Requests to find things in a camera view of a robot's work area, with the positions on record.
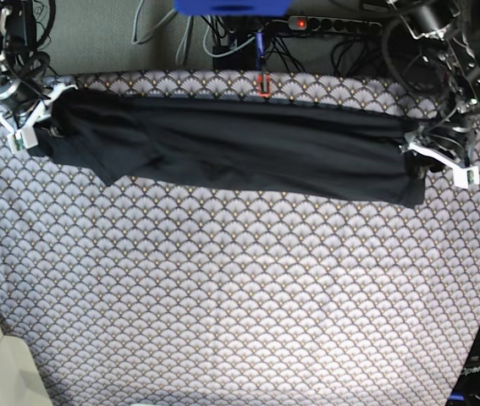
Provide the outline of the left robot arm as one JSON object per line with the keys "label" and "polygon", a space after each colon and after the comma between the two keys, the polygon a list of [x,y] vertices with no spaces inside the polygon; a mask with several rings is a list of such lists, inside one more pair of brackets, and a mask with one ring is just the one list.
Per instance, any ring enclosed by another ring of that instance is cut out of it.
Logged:
{"label": "left robot arm", "polygon": [[[421,156],[450,169],[453,184],[467,189],[480,184],[479,168],[472,163],[476,134],[470,117],[480,114],[480,64],[459,25],[455,1],[388,1],[391,20],[383,30],[381,51],[389,72],[404,90],[436,96],[442,110],[431,121],[405,134],[404,153]],[[435,69],[439,85],[430,89],[406,81],[390,56],[394,29],[406,28],[416,41],[427,44],[419,52]]]}

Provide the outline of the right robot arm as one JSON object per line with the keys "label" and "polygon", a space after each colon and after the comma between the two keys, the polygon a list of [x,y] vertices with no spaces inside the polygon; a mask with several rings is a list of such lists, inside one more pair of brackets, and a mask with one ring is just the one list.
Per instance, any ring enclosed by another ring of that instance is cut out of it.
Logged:
{"label": "right robot arm", "polygon": [[43,80],[52,71],[44,45],[51,38],[56,12],[54,1],[0,1],[0,103],[18,125],[43,105],[37,125],[55,137],[52,91]]}

